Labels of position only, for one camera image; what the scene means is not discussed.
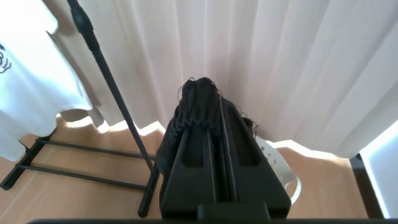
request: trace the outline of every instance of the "black metal clothes rack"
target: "black metal clothes rack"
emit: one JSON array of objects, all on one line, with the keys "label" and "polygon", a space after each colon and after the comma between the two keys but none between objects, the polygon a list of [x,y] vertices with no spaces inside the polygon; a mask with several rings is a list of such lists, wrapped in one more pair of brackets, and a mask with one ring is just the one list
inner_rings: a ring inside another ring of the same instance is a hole
[{"label": "black metal clothes rack", "polygon": [[[0,187],[3,188],[4,190],[9,190],[18,180],[18,178],[22,175],[22,173],[25,170],[35,170],[35,171],[40,171],[40,172],[47,172],[51,174],[58,174],[58,175],[64,175],[68,177],[76,177],[80,179],[85,179],[85,180],[91,180],[95,182],[101,182],[104,184],[111,184],[111,185],[116,185],[120,187],[127,187],[130,189],[137,189],[137,190],[143,190],[144,195],[142,196],[141,199],[141,204],[138,208],[138,215],[140,217],[145,217],[148,213],[149,210],[149,205],[150,201],[152,200],[152,196],[154,194],[155,186],[157,183],[157,180],[159,178],[159,170],[157,169],[156,163],[152,164],[152,160],[154,160],[154,157],[149,157],[144,144],[142,143],[139,134],[137,132],[137,129],[132,121],[132,118],[127,110],[126,104],[123,101],[123,98],[119,92],[118,86],[116,85],[116,82],[114,81],[114,78],[112,76],[112,73],[108,67],[108,64],[105,61],[105,58],[102,54],[102,51],[100,49],[100,44],[98,43],[96,36],[94,34],[94,28],[93,25],[91,24],[91,21],[83,8],[79,5],[77,0],[68,0],[70,10],[72,13],[73,21],[79,31],[79,33],[83,36],[88,48],[91,50],[91,53],[93,54],[99,69],[101,70],[104,79],[106,83],[109,86],[109,89],[111,90],[111,93],[116,100],[116,103],[123,115],[123,118],[126,120],[126,123],[130,129],[131,134],[133,135],[134,139],[137,142],[138,148],[141,152],[140,154],[135,154],[135,153],[127,153],[127,152],[118,152],[118,151],[112,151],[108,149],[100,149],[96,147],[88,147],[88,146],[79,146],[75,144],[68,144],[64,142],[56,142],[56,141],[51,141],[50,137],[51,135],[43,138],[38,138],[34,145],[29,149],[26,148],[26,154],[25,156],[15,165],[15,167],[11,170],[11,172],[7,175],[7,177],[1,182]],[[82,149],[82,150],[87,150],[87,151],[93,151],[93,152],[102,152],[102,153],[108,153],[108,154],[114,154],[114,155],[119,155],[119,156],[126,156],[126,157],[134,157],[134,158],[140,158],[144,159],[148,165],[148,168],[150,169],[150,177],[148,180],[147,185],[139,185],[139,184],[132,184],[132,183],[127,183],[127,182],[121,182],[117,180],[109,180],[109,179],[104,179],[104,178],[99,178],[99,177],[92,177],[89,175],[83,175],[83,174],[76,174],[72,172],[66,172],[62,170],[57,170],[57,169],[50,169],[42,166],[32,166],[30,163],[33,161],[34,157],[40,152],[40,150],[43,148],[45,144],[51,144],[51,145],[56,145],[56,146],[64,146],[64,147],[72,147],[75,149]]]}]

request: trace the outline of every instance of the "white curtain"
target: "white curtain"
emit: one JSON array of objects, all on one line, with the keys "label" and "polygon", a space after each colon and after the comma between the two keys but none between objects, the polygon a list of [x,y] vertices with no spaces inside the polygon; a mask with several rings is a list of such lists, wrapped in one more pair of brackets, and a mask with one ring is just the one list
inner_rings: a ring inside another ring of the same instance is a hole
[{"label": "white curtain", "polygon": [[[45,3],[98,109],[110,124],[122,120],[66,1]],[[261,137],[338,156],[354,156],[398,119],[398,1],[80,4],[139,126],[167,124],[177,90],[202,76],[259,124]]]}]

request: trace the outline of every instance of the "white plastic basket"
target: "white plastic basket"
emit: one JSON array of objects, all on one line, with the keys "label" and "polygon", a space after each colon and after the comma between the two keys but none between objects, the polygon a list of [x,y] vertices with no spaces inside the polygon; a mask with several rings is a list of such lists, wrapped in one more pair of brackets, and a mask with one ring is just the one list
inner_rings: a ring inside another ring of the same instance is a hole
[{"label": "white plastic basket", "polygon": [[301,192],[300,179],[290,170],[289,165],[287,165],[285,159],[277,149],[274,149],[270,144],[258,136],[256,136],[256,142],[260,146],[262,153],[276,173],[276,176],[278,176],[278,179],[284,186],[285,190],[290,183],[292,183],[294,180],[297,181],[295,192],[290,198],[293,205]]}]

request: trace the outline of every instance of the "floor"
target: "floor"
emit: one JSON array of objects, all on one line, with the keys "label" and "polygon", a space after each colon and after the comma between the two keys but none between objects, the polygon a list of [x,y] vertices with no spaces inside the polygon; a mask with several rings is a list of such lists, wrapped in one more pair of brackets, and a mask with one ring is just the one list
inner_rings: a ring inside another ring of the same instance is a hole
[{"label": "floor", "polygon": [[[138,152],[128,129],[111,127],[110,131],[101,134],[90,123],[74,126],[61,118],[57,122],[54,141]],[[35,136],[22,138],[28,146],[34,140]],[[155,155],[162,132],[157,129],[147,131],[142,140],[149,154]],[[292,205],[288,218],[367,218],[349,160],[304,156],[291,148],[294,147],[279,150],[301,178],[302,193]],[[0,159],[0,179],[14,164]],[[58,146],[45,146],[34,164],[143,185],[149,177],[143,160]],[[147,218],[160,218],[161,183],[160,177]],[[287,189],[289,194],[294,191],[294,185]],[[12,189],[0,190],[0,224],[27,223],[38,218],[138,218],[141,196],[142,192],[137,190],[28,170]]]}]

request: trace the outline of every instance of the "black fabric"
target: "black fabric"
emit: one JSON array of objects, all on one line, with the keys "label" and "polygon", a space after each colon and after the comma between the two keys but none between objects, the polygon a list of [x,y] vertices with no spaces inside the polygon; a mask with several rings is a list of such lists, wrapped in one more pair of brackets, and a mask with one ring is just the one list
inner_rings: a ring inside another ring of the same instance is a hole
[{"label": "black fabric", "polygon": [[188,80],[183,85],[182,99],[167,125],[162,144],[156,154],[156,163],[164,176],[160,199],[169,180],[184,129],[195,125],[209,129],[214,136],[220,136],[220,110],[218,89],[209,78]]}]

